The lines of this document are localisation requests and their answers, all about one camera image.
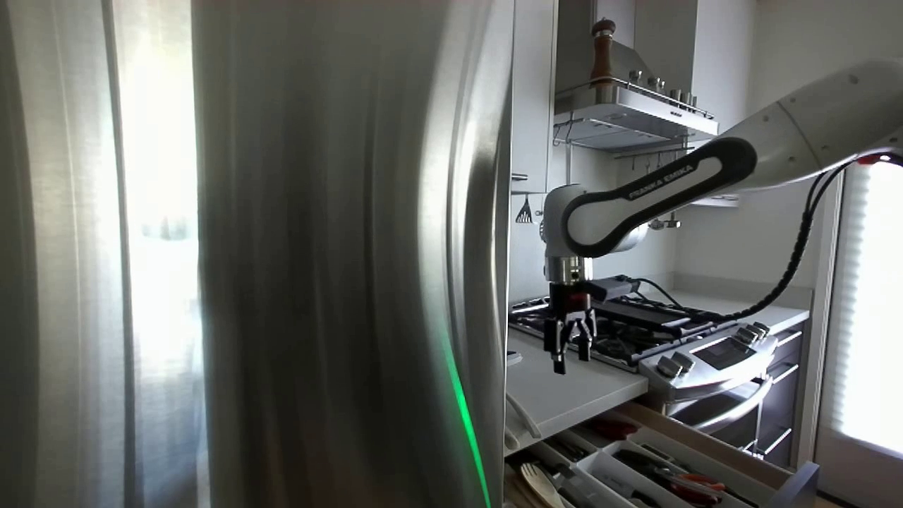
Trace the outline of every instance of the stainless steel surface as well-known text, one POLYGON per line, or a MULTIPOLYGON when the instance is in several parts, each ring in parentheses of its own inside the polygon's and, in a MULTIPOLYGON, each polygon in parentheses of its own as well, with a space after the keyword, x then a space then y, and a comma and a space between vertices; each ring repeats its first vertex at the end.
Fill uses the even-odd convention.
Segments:
POLYGON ((500 506, 511 19, 195 5, 215 506, 500 506))
POLYGON ((689 136, 714 136, 717 122, 693 103, 666 95, 666 81, 642 57, 611 43, 611 81, 589 87, 593 0, 559 2, 555 57, 555 141, 589 151, 642 151, 686 143, 689 136))
POLYGON ((642 151, 686 143, 689 136, 714 132, 717 122, 692 105, 623 79, 602 87, 572 87, 555 100, 555 141, 576 148, 642 151))
POLYGON ((2 506, 500 506, 511 16, 0 0, 2 506))
POLYGON ((109 5, 0 2, 2 506, 202 496, 188 2, 109 5))
POLYGON ((693 424, 692 428, 696 428, 696 431, 717 431, 717 428, 723 428, 723 426, 744 417, 747 413, 758 410, 768 392, 769 392, 769 382, 768 382, 768 379, 764 379, 764 382, 755 382, 755 389, 753 389, 753 392, 737 396, 737 400, 738 400, 737 407, 719 413, 719 414, 714 414, 714 417, 707 417, 707 420, 700 420, 700 424, 693 424))

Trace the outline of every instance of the kitchen counter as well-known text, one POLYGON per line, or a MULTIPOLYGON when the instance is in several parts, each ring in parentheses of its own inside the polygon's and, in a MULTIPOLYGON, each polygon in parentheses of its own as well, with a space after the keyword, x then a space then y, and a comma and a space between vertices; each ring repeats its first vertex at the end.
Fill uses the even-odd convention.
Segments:
MULTIPOLYGON (((689 292, 678 292, 674 299, 717 314, 734 314, 750 306, 689 292)), ((782 334, 808 316, 805 309, 774 306, 744 321, 762 321, 769 334, 782 334)), ((520 352, 520 362, 507 368, 506 454, 648 392, 642 376, 572 355, 566 358, 566 376, 555 376, 541 342, 520 330, 507 330, 507 347, 520 352)))
MULTIPOLYGON (((714 314, 737 314, 737 311, 753 306, 753 303, 723 299, 723 296, 707 296, 707 293, 689 293, 689 292, 671 292, 671 296, 686 309, 702 309, 702 311, 714 311, 714 314)), ((762 321, 769 334, 782 334, 782 330, 802 325, 808 318, 810 318, 810 311, 805 311, 805 309, 769 306, 743 321, 762 321)))

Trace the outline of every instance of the open drawer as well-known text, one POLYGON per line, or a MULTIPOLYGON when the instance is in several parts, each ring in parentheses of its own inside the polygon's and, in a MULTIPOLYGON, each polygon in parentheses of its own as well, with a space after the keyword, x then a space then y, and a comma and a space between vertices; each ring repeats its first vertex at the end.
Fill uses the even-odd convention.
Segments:
POLYGON ((785 471, 762 462, 738 450, 731 450, 707 436, 679 426, 659 413, 627 405, 604 414, 634 426, 627 440, 642 447, 689 471, 723 481, 737 496, 758 508, 805 508, 815 506, 817 467, 808 462, 799 471, 785 471))

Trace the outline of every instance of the cabinet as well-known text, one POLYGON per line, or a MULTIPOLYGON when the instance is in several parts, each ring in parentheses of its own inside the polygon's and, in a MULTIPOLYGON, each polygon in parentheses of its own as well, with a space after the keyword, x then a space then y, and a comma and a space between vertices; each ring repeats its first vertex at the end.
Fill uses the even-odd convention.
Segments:
POLYGON ((782 344, 777 347, 777 358, 768 368, 769 392, 762 400, 762 428, 758 428, 758 454, 768 462, 792 467, 792 450, 799 438, 799 414, 802 414, 802 349, 805 349, 805 327, 792 327, 782 334, 782 344))
POLYGON ((517 0, 511 69, 511 191, 544 191, 552 143, 559 0, 517 0))

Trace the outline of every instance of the black cable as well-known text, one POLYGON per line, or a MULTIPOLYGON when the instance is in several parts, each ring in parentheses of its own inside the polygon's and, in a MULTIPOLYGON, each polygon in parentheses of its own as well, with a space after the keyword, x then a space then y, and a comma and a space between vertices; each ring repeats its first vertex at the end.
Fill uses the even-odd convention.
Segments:
POLYGON ((647 276, 630 276, 640 286, 652 286, 657 293, 662 293, 674 309, 683 309, 666 289, 659 289, 655 280, 647 280, 647 276))
POLYGON ((744 311, 737 311, 737 314, 724 314, 724 316, 719 316, 717 321, 747 318, 747 316, 758 314, 762 309, 774 306, 774 303, 785 293, 785 289, 791 286, 791 280, 792 280, 792 273, 796 273, 796 268, 799 268, 799 263, 802 263, 802 254, 805 254, 805 249, 808 249, 808 241, 810 241, 810 231, 813 231, 813 220, 815 220, 815 208, 817 208, 826 187, 829 187, 846 167, 850 167, 850 165, 833 170, 829 176, 817 176, 817 177, 813 182, 813 187, 810 187, 810 191, 808 191, 808 207, 805 207, 802 220, 799 220, 799 235, 796 235, 796 244, 792 244, 792 251, 791 251, 791 263, 788 263, 782 280, 778 280, 755 306, 750 306, 750 309, 744 309, 744 311))

